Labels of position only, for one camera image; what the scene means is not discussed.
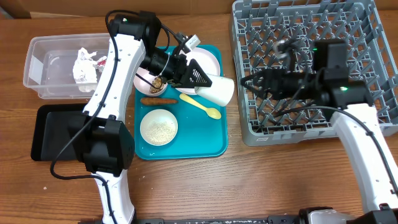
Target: plastic box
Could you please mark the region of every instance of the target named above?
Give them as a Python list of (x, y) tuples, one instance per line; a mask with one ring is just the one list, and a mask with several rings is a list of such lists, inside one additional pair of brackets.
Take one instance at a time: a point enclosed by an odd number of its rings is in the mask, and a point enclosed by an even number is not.
[(24, 86), (35, 90), (42, 99), (90, 98), (94, 91), (80, 91), (73, 65), (78, 51), (84, 47), (89, 53), (97, 51), (93, 60), (108, 54), (109, 34), (77, 34), (35, 37), (31, 40), (25, 61)]
[[(282, 68), (272, 51), (280, 39), (296, 38), (295, 71), (312, 67), (312, 46), (319, 39), (339, 38), (349, 47), (347, 66), (353, 80), (366, 82), (385, 136), (398, 132), (397, 67), (373, 0), (237, 0), (233, 4), (231, 49), (238, 83), (264, 68)], [(248, 146), (296, 143), (336, 137), (321, 110), (306, 110), (274, 118), (283, 103), (258, 98), (238, 85), (238, 106), (243, 141)], [(308, 102), (295, 100), (289, 108)]]

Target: blue tray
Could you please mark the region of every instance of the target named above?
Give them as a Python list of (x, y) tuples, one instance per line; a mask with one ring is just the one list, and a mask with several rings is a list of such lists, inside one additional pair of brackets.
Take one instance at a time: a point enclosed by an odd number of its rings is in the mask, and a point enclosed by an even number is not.
[[(212, 45), (199, 45), (198, 47), (210, 51), (221, 62), (220, 51)], [(223, 76), (223, 66), (220, 63), (220, 72)], [(134, 139), (136, 154), (145, 160), (159, 159), (186, 159), (197, 157), (215, 157), (222, 155), (228, 147), (228, 133), (226, 123), (226, 108), (218, 106), (200, 96), (191, 96), (194, 100), (206, 107), (213, 107), (220, 111), (221, 119), (215, 120), (207, 114), (180, 99), (180, 92), (168, 86), (160, 95), (161, 98), (178, 100), (175, 105), (144, 106), (140, 99), (144, 94), (136, 90)], [(143, 117), (150, 111), (165, 109), (174, 114), (178, 121), (177, 135), (172, 142), (164, 146), (152, 146), (142, 138), (139, 126)]]

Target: yellow spoon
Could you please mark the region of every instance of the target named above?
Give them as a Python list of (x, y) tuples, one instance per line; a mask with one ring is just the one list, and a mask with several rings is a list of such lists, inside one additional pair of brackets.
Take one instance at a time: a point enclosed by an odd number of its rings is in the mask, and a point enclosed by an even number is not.
[(221, 118), (221, 113), (216, 108), (207, 108), (198, 103), (196, 100), (192, 99), (190, 96), (186, 95), (185, 93), (180, 94), (180, 99), (206, 111), (207, 115), (213, 119)]

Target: wooden table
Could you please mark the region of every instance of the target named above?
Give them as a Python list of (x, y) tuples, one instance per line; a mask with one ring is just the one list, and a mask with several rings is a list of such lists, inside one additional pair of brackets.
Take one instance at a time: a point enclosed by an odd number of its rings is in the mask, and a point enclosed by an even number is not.
[[(392, 52), (398, 58), (398, 11), (383, 11), (380, 15)], [(160, 17), (171, 29), (197, 34), (203, 44), (217, 46), (225, 75), (236, 79), (229, 18)], [(44, 104), (79, 101), (41, 100), (22, 85), (22, 76), (33, 37), (106, 32), (104, 19), (0, 21), (0, 30), (0, 223), (100, 219), (103, 211), (94, 180), (55, 179), (49, 172), (49, 162), (30, 158), (37, 109)], [(165, 43), (165, 35), (161, 34), (159, 45)], [(127, 110), (132, 117), (133, 105), (130, 102)], [(338, 139), (248, 147), (241, 140), (236, 92), (227, 114), (229, 146), (220, 157), (154, 162), (134, 158), (128, 180), (139, 218), (266, 217), (297, 214), (300, 208), (319, 205), (361, 214), (356, 179)], [(134, 130), (133, 119), (127, 117), (126, 124)], [(396, 136), (387, 138), (387, 143), (398, 157)], [(86, 174), (84, 165), (78, 162), (59, 162), (56, 170), (64, 175)]]

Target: white cup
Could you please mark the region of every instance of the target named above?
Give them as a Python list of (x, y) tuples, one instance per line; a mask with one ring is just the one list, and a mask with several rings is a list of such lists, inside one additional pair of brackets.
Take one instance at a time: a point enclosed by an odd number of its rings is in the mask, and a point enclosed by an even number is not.
[(211, 102), (226, 106), (234, 93), (234, 80), (207, 74), (212, 81), (211, 87), (195, 87), (195, 93)]

